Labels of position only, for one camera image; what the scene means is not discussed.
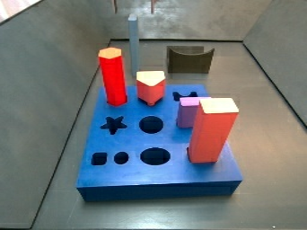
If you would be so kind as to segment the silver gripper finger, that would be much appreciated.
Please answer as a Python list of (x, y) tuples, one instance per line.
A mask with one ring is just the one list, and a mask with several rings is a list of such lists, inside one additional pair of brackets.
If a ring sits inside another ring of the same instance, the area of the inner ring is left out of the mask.
[(112, 0), (112, 9), (113, 9), (113, 13), (117, 13), (117, 1)]
[(149, 0), (150, 2), (150, 13), (153, 14), (154, 13), (154, 4), (157, 2), (157, 0)]

